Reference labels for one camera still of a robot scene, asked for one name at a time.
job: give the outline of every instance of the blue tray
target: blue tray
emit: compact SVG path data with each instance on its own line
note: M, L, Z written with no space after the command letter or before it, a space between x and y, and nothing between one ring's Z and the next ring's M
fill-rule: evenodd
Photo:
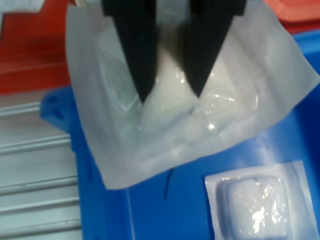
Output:
M320 31L294 37L320 73ZM214 240L205 176L296 160L304 163L320 226L320 86L284 120L257 137L124 190L105 189L86 144L70 87L47 95L41 116L71 136L84 240Z

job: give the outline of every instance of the white sterile pouch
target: white sterile pouch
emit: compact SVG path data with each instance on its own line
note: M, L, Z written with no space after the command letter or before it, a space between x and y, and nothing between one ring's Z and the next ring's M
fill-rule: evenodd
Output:
M157 76L142 104L114 21L100 4L69 6L66 52L87 144L109 189L232 147L284 118L319 76L262 0L233 19L198 98L163 47L179 47L184 4L167 1L157 19Z
M302 161L205 178L216 240L319 240Z

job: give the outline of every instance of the paper packaging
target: paper packaging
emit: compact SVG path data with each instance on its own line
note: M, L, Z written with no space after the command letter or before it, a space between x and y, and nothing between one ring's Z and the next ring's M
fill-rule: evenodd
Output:
M216 240L319 240L302 161L205 178Z
M188 21L188 1L157 2L158 72L143 104L113 19L103 16L100 4L68 8L72 89L86 142L109 189L127 188L255 136L320 81L272 10L262 0L248 0L197 98L166 52L168 45L181 47L175 35L177 23Z

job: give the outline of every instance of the sealed pouch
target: sealed pouch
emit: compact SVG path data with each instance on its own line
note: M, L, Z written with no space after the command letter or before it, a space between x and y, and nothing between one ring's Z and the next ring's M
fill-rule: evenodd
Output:
M248 0L196 96L173 54L182 47L177 32L188 21L189 1L168 2L157 9L168 17L157 21L155 85L143 103L113 19L98 4L68 8L72 88L87 144L109 189L255 136L284 118L320 80L274 13L261 0Z
M205 178L216 240L320 239L302 161Z

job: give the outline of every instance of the blue plastic surface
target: blue plastic surface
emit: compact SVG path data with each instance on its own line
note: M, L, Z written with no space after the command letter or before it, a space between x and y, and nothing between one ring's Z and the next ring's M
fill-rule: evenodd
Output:
M320 73L320 31L295 36ZM124 190L106 190L88 149L70 87L50 93L41 116L70 133L76 154L84 240L214 240L207 175L302 160L320 226L320 86L255 138ZM169 175L170 184L165 199Z

